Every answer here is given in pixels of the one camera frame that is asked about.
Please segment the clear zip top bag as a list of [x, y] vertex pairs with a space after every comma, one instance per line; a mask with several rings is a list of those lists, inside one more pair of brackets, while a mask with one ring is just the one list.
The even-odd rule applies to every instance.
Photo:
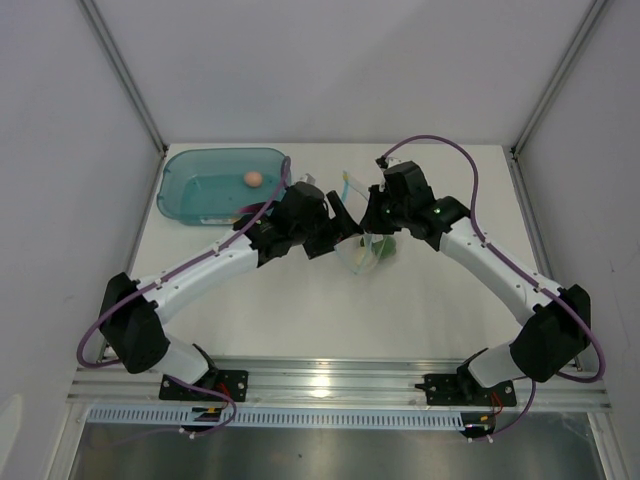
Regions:
[[[365, 186], [362, 182], [356, 179], [354, 175], [349, 173], [348, 171], [344, 171], [343, 175], [343, 189], [340, 195], [340, 199], [348, 210], [349, 214], [356, 220], [360, 221], [365, 214], [368, 200], [369, 200], [369, 191], [368, 187]], [[372, 249], [372, 244], [376, 241], [381, 240], [384, 236], [391, 235], [382, 235], [382, 234], [370, 234], [363, 233], [362, 235], [357, 235], [352, 238], [349, 238], [341, 243], [339, 243], [335, 247], [335, 253], [337, 257], [340, 259], [342, 264], [353, 274], [355, 275], [364, 275], [366, 273], [371, 272], [374, 268], [376, 268], [381, 262], [389, 263], [394, 259], [394, 256], [391, 256], [387, 259], [380, 260]], [[364, 247], [369, 250], [369, 257], [365, 264], [355, 265], [353, 262], [353, 253], [359, 247]]]

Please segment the white egg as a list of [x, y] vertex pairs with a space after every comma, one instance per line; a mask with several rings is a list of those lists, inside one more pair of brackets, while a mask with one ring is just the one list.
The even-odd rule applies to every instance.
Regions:
[[365, 264], [369, 257], [369, 250], [364, 247], [359, 247], [353, 253], [353, 262], [355, 265]]

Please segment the green bell pepper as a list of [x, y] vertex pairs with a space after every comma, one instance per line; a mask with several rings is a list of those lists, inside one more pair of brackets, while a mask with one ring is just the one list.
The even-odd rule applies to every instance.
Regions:
[[384, 236], [372, 244], [372, 249], [380, 260], [387, 259], [396, 254], [397, 242], [393, 236]]

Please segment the pink egg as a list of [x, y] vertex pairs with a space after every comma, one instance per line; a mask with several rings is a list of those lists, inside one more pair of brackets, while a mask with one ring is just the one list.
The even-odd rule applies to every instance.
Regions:
[[260, 172], [250, 171], [244, 175], [244, 182], [251, 188], [258, 188], [263, 184], [263, 176]]

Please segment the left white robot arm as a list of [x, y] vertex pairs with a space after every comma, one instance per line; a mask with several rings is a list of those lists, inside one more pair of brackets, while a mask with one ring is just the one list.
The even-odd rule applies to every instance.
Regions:
[[181, 380], [192, 398], [207, 399], [217, 387], [213, 360], [198, 345], [168, 335], [165, 324], [211, 289], [286, 256], [296, 246], [314, 259], [361, 232], [336, 192], [297, 182], [281, 200], [242, 216], [184, 264], [144, 280], [126, 273], [112, 277], [99, 331], [128, 373], [160, 371]]

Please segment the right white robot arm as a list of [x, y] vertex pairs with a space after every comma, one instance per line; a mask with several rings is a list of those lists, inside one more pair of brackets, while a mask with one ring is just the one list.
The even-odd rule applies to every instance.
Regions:
[[369, 189], [361, 221], [367, 233], [390, 235], [402, 229], [465, 267], [520, 324], [519, 334], [483, 350], [459, 369], [458, 395], [479, 403], [493, 386], [520, 377], [545, 382], [591, 344], [590, 297], [569, 289], [518, 261], [500, 259], [485, 234], [477, 233], [470, 210], [459, 200], [435, 197], [421, 168], [412, 161], [381, 158], [383, 180]]

